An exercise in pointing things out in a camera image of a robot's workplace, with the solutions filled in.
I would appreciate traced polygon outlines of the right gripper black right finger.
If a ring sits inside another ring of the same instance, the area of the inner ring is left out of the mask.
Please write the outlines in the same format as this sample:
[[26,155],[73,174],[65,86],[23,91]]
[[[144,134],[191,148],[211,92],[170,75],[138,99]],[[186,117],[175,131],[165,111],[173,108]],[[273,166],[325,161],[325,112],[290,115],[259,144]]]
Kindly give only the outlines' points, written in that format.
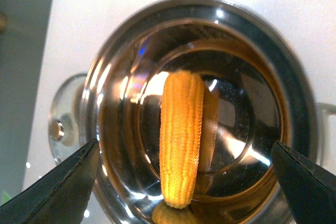
[[279,141],[271,158],[296,223],[335,223],[335,175]]

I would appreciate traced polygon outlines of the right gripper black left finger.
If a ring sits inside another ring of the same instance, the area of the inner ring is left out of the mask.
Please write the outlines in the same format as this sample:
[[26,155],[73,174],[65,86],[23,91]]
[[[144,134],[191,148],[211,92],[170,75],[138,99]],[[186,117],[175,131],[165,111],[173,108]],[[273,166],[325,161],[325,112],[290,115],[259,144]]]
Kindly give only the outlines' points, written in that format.
[[96,180],[99,143],[90,140],[1,206],[1,223],[81,223]]

